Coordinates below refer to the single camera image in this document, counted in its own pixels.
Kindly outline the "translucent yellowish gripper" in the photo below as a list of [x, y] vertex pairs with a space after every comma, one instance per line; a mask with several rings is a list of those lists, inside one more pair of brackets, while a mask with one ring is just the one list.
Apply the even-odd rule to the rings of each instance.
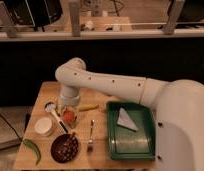
[[76, 110], [73, 107], [71, 106], [63, 107], [62, 105], [59, 105], [58, 113], [65, 124], [69, 126], [76, 125], [77, 114]]

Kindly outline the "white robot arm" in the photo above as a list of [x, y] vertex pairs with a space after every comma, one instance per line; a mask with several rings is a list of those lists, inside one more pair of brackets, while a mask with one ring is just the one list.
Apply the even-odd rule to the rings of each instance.
[[60, 65], [55, 77], [62, 106], [78, 104], [85, 87], [153, 110], [155, 171], [204, 171], [204, 84], [89, 72], [80, 58]]

